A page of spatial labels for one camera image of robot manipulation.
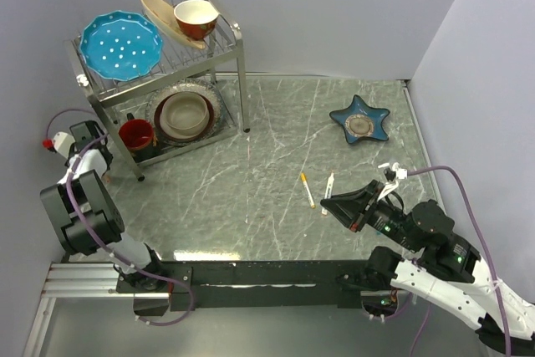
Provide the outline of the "white marker with red end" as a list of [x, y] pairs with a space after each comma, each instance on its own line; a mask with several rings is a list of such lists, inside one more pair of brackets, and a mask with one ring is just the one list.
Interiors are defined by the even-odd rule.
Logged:
[[[328, 177], [327, 185], [324, 192], [324, 199], [329, 199], [332, 196], [332, 190], [334, 187], [334, 172], [332, 171]], [[321, 208], [321, 214], [325, 217], [328, 215], [328, 210], [325, 207]]]

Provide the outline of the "white marker with yellow end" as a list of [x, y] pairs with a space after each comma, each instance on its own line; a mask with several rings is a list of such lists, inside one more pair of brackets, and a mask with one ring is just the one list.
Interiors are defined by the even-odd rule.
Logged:
[[310, 187], [309, 187], [309, 184], [308, 184], [308, 179], [307, 179], [306, 175], [304, 174], [304, 172], [301, 172], [301, 173], [300, 173], [300, 179], [301, 179], [301, 181], [302, 181], [302, 183], [303, 183], [303, 188], [304, 188], [304, 190], [305, 190], [305, 192], [306, 192], [306, 196], [307, 196], [307, 199], [308, 199], [308, 203], [309, 203], [309, 205], [310, 205], [310, 207], [311, 207], [312, 209], [315, 209], [316, 204], [315, 204], [315, 201], [314, 201], [314, 199], [313, 199], [312, 192], [311, 192]]

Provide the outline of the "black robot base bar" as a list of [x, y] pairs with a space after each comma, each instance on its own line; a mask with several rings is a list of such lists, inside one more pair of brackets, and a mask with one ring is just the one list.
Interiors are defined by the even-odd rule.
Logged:
[[334, 305], [389, 317], [402, 292], [364, 260], [164, 262], [158, 281], [133, 286], [120, 278], [119, 294], [133, 295], [135, 311], [149, 317], [188, 309]]

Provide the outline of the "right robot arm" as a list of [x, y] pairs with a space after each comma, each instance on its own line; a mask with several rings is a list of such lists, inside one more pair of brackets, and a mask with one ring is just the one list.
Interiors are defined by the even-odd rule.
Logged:
[[347, 273], [346, 283], [380, 290], [401, 288], [428, 300], [473, 329], [488, 348], [513, 356], [534, 354], [534, 305], [492, 277], [489, 263], [464, 237], [434, 200], [404, 212], [397, 193], [381, 196], [383, 184], [324, 198], [320, 204], [351, 232], [372, 227], [416, 261], [377, 246], [361, 273]]

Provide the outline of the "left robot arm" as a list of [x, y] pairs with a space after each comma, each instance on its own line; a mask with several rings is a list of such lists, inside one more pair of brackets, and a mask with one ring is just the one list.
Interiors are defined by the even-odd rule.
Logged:
[[156, 252], [128, 235], [103, 179], [113, 156], [104, 131], [94, 120], [72, 125], [45, 146], [65, 158], [59, 181], [40, 192], [40, 200], [64, 251], [69, 255], [101, 254], [114, 264], [119, 279], [132, 288], [155, 292], [165, 285], [166, 271]]

